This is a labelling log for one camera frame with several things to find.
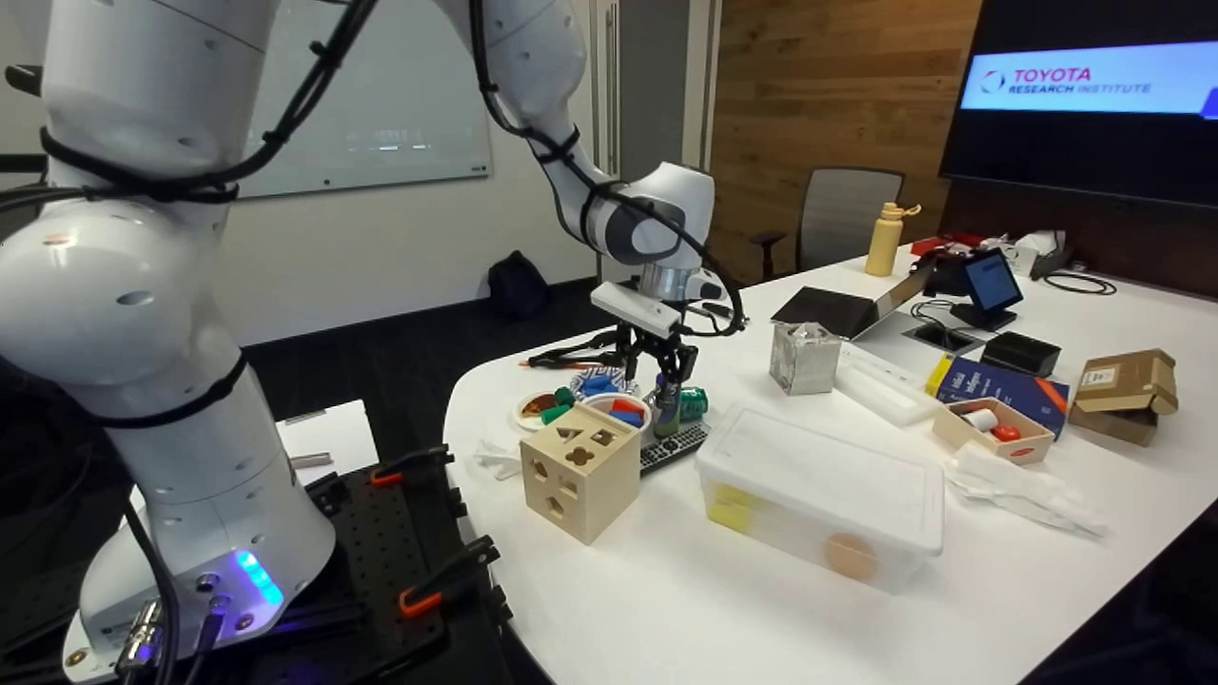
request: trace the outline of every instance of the whiteboard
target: whiteboard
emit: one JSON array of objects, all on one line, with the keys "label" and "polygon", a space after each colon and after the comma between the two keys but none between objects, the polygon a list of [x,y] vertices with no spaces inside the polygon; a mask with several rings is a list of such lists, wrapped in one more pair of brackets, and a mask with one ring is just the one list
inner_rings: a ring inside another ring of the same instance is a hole
[{"label": "whiteboard", "polygon": [[[343,5],[285,0],[269,29],[247,148],[310,70]],[[379,0],[332,91],[242,197],[492,176],[492,127],[465,43],[431,0]]]}]

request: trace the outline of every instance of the bag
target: bag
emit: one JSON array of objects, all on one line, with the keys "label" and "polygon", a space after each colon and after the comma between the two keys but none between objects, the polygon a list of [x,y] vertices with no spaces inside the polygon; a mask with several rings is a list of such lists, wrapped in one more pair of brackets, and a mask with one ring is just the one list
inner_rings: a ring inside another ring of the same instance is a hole
[{"label": "bag", "polygon": [[505,260],[492,261],[487,284],[492,308],[511,318],[530,318],[549,303],[549,284],[520,250],[511,250]]}]

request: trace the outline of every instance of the bottle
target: bottle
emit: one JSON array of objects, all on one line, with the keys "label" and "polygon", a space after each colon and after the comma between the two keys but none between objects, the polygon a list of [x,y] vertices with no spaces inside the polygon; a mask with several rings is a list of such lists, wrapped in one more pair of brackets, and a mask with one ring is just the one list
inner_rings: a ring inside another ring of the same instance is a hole
[{"label": "bottle", "polygon": [[893,256],[899,256],[899,243],[900,243],[900,219],[906,216],[917,216],[919,213],[919,205],[911,205],[911,209],[900,209],[899,200],[884,200],[878,205],[878,216],[876,216],[876,227],[871,227],[871,250],[869,250],[869,275],[876,275],[876,278],[888,278],[889,275],[889,261],[893,261]]}]

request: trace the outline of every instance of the screen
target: screen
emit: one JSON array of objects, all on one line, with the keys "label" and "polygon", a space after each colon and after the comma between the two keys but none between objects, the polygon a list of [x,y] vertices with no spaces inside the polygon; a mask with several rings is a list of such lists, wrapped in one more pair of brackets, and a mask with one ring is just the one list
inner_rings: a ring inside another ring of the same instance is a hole
[{"label": "screen", "polygon": [[1013,266],[1004,261],[1002,250],[970,260],[963,266],[963,275],[966,275],[966,290],[975,295],[975,308],[980,308],[980,311],[1002,311],[1002,308],[1024,302],[1024,292],[1013,278]]},{"label": "screen", "polygon": [[987,0],[949,179],[1218,205],[1218,11]]}]

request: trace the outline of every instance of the desk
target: desk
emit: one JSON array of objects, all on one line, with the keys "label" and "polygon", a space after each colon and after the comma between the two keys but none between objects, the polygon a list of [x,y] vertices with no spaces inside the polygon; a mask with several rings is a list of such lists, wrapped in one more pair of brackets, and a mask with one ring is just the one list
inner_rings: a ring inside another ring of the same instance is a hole
[{"label": "desk", "polygon": [[[798,284],[884,292],[861,261],[747,290],[755,326],[704,341],[692,384],[711,405],[766,405],[833,422],[926,459],[944,459],[928,422],[893,430],[848,394],[781,394],[766,377],[770,311]],[[682,459],[598,538],[577,543],[525,510],[517,477],[493,471],[520,430],[505,420],[565,373],[531,373],[525,353],[461,377],[445,416],[453,478],[470,524],[503,547],[520,643],[559,685],[625,682],[833,682],[988,685],[1021,682],[1115,599],[1218,493],[1211,407],[1218,407],[1218,303],[1120,283],[1120,295],[1024,284],[1013,332],[1060,347],[1056,377],[1084,356],[1166,347],[1174,353],[1180,416],[1149,448],[1064,430],[1046,471],[1072,483],[1112,524],[1102,542],[1039,530],[1004,510],[944,500],[944,552],[900,595],[878,595],[808,561],[704,521],[696,465]],[[862,351],[926,373],[940,353],[884,325]]]}]

